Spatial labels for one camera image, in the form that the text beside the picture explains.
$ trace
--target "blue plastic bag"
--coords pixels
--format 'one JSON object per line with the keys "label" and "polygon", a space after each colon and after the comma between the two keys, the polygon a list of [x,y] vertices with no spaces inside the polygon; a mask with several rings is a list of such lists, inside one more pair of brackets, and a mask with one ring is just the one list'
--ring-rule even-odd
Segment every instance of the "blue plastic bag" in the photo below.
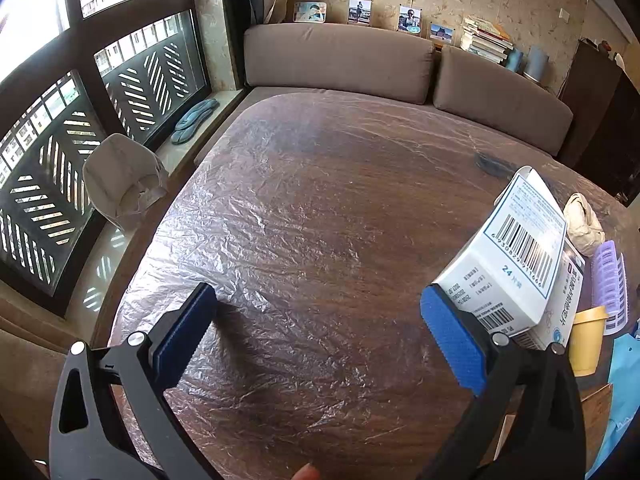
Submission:
{"label": "blue plastic bag", "polygon": [[613,384],[609,423],[600,452],[586,478],[613,451],[640,406],[640,341],[630,334],[622,335],[613,342],[609,382]]}

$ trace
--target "dark wooden cabinet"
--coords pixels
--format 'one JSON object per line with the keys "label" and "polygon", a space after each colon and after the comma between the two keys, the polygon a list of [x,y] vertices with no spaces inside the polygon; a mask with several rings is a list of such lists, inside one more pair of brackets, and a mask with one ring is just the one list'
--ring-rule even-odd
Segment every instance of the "dark wooden cabinet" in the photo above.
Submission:
{"label": "dark wooden cabinet", "polygon": [[640,191],[640,94],[633,83],[581,41],[560,99],[574,121],[558,160],[629,205]]}

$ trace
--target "window sill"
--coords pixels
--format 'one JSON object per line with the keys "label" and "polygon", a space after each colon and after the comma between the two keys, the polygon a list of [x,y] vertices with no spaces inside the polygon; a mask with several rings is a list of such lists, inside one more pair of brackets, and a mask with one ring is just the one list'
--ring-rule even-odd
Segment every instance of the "window sill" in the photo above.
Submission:
{"label": "window sill", "polygon": [[[156,151],[169,172],[169,193],[152,205],[146,221],[134,233],[125,236],[107,222],[96,240],[65,314],[69,325],[83,340],[95,340],[98,316],[102,318],[98,324],[108,323],[110,331],[111,320],[121,296],[114,289],[124,290],[128,285],[164,213],[193,172],[194,157],[242,100],[244,91],[219,91],[211,94],[211,97],[216,98],[220,106],[199,126],[188,142],[174,145],[169,138]],[[133,239],[136,240],[135,247],[127,251]],[[105,330],[104,326],[100,327],[101,332]],[[105,344],[103,339],[104,336],[98,337],[98,344]]]}

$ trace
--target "cardboard box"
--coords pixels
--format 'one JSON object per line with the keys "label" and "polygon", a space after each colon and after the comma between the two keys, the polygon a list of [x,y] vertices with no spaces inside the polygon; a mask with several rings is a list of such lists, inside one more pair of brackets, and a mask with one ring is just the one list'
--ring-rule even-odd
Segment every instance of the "cardboard box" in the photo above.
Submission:
{"label": "cardboard box", "polygon": [[519,334],[542,318],[565,234],[556,200],[539,174],[524,166],[434,283],[490,333]]}
{"label": "cardboard box", "polygon": [[558,275],[540,323],[513,339],[524,348],[545,350],[554,341],[566,347],[578,309],[584,279],[584,259],[564,240]]}

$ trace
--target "photo frame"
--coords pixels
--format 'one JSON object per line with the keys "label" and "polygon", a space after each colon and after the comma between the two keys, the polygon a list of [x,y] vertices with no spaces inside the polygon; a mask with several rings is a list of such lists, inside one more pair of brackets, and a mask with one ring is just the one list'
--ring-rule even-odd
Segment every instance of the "photo frame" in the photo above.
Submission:
{"label": "photo frame", "polygon": [[324,23],[326,3],[296,2],[293,5],[293,21],[297,23]]}
{"label": "photo frame", "polygon": [[455,33],[456,29],[453,27],[447,27],[446,25],[431,22],[429,26],[428,39],[439,44],[453,45]]}
{"label": "photo frame", "polygon": [[400,16],[398,17],[398,30],[414,36],[420,36],[422,31],[420,27],[421,16],[422,9],[401,5]]}
{"label": "photo frame", "polygon": [[349,0],[347,24],[369,27],[371,24],[371,0]]}

